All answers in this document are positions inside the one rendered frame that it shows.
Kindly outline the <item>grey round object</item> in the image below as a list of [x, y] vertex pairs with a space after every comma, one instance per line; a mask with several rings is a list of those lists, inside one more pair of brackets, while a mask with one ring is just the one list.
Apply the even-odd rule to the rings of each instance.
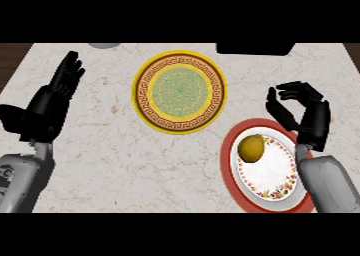
[[121, 43], [89, 43], [89, 45], [96, 49], [109, 49], [120, 45]]

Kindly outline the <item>black appliance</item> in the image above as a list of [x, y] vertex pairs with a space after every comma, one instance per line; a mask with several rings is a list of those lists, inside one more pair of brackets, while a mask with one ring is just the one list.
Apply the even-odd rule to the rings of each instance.
[[295, 44], [294, 43], [217, 43], [217, 52], [220, 54], [242, 55], [273, 55], [285, 56]]

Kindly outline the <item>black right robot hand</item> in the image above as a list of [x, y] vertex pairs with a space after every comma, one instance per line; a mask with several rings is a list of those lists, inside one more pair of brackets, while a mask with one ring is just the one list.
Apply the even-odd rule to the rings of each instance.
[[[294, 115], [279, 100], [297, 100], [304, 106], [301, 122], [295, 121]], [[322, 93], [307, 82], [294, 81], [269, 88], [266, 109], [282, 127], [288, 131], [298, 132], [297, 143], [309, 145], [317, 152], [325, 150], [331, 108]]]

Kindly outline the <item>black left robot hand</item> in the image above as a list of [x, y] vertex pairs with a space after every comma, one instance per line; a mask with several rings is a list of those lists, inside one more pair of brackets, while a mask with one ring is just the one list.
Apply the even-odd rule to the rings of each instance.
[[40, 87], [25, 109], [0, 104], [0, 121], [7, 132], [21, 135], [22, 142], [52, 143], [61, 134], [69, 101], [86, 69], [78, 53], [69, 51], [50, 83]]

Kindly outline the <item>red-rimmed white floral plate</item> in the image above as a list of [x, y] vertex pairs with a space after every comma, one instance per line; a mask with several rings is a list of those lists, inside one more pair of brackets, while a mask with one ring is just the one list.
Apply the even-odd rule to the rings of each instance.
[[[264, 154], [255, 163], [239, 157], [239, 143], [251, 135], [266, 139]], [[220, 150], [220, 169], [226, 188], [245, 212], [309, 213], [310, 194], [295, 166], [297, 135], [269, 119], [254, 118], [230, 129]]]

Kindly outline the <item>yellow lemon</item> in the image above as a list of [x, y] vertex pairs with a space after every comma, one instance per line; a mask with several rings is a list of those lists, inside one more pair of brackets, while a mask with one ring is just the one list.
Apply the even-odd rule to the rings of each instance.
[[247, 163], [255, 163], [264, 154], [266, 140], [260, 134], [247, 136], [238, 146], [238, 153], [241, 159]]

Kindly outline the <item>yellow patterned plate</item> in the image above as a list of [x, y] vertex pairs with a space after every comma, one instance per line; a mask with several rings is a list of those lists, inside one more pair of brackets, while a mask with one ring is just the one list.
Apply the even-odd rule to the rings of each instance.
[[145, 123], [158, 131], [183, 135], [217, 119], [227, 100], [221, 69], [202, 54], [171, 50], [142, 65], [131, 85], [131, 102]]

